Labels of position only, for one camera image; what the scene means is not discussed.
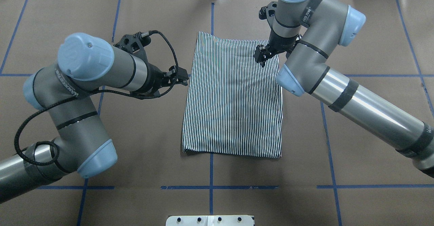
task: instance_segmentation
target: blue tape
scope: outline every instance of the blue tape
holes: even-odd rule
[[[347,77],[399,77],[399,78],[406,78],[406,77],[420,77],[420,75],[345,75]]]
[[[423,85],[423,90],[425,91],[425,96],[427,97],[428,104],[430,106],[431,115],[434,117],[433,104],[431,102],[431,98],[430,98],[430,95],[428,93],[427,86],[425,84],[425,80],[423,79],[422,71],[420,70],[420,66],[419,66],[419,62],[417,61],[416,54],[414,53],[414,49],[413,49],[413,45],[411,44],[410,36],[408,35],[406,23],[404,22],[404,18],[402,16],[401,6],[399,4],[399,0],[396,0],[396,5],[398,7],[399,17],[401,19],[401,23],[402,23],[402,26],[404,28],[404,33],[406,34],[408,45],[410,46],[411,54],[413,55],[414,63],[416,64],[417,72],[419,73],[419,76],[420,76],[420,81],[422,82],[422,85]]]
[[[29,77],[32,76],[33,74],[0,74],[1,76],[5,76],[5,77]]]
[[[12,33],[11,41],[9,41],[9,45],[7,46],[6,53],[5,53],[4,58],[3,58],[3,62],[1,64],[1,66],[0,66],[0,74],[3,72],[4,65],[6,64],[7,56],[9,55],[9,51],[11,50],[12,42],[14,42],[15,34],[17,33],[18,26],[20,25],[21,19],[23,17],[24,10],[26,9],[27,2],[28,2],[28,0],[24,1],[24,5],[23,5],[23,8],[21,9],[20,16],[18,17],[17,24],[15,25],[14,32]]]
[[[326,113],[324,112],[324,104],[321,102],[322,123],[324,125],[325,136],[327,138],[327,147],[329,149],[329,164],[330,172],[332,174],[333,193],[335,194],[336,213],[338,215],[338,224],[342,226],[341,208],[339,206],[338,189],[336,189],[335,169],[333,167],[332,149],[330,147],[329,130],[327,129]]]
[[[118,24],[119,8],[121,7],[121,0],[118,0],[118,8],[116,9],[115,23],[113,24],[112,42],[115,42],[116,25]]]
[[[101,96],[99,97],[98,115],[101,114],[102,98],[104,98],[104,92],[102,92],[102,93],[101,93]]]
[[[213,214],[214,154],[210,154],[210,215]]]
[[[165,189],[278,189],[279,185],[178,185],[178,186],[161,186],[160,188]]]
[[[317,189],[377,189],[377,188],[434,188],[434,184],[356,184],[356,185],[318,185]]]
[[[87,182],[89,179],[84,180],[84,186],[83,186],[83,193],[82,193],[82,200],[80,203],[80,210],[79,210],[79,216],[77,218],[77,226],[80,226],[81,224],[81,218],[83,215],[83,209],[84,209],[84,202],[86,200],[86,191],[87,191]]]
[[[37,189],[83,189],[83,186],[55,186],[55,185],[44,185]],[[88,186],[87,189],[115,189],[114,186]]]
[[[211,2],[211,35],[214,35],[214,2]]]

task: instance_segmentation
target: folded cloth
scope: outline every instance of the folded cloth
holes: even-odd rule
[[[253,57],[258,44],[267,41],[199,33],[183,120],[184,152],[280,157],[282,89],[274,80],[278,58],[261,67]]]

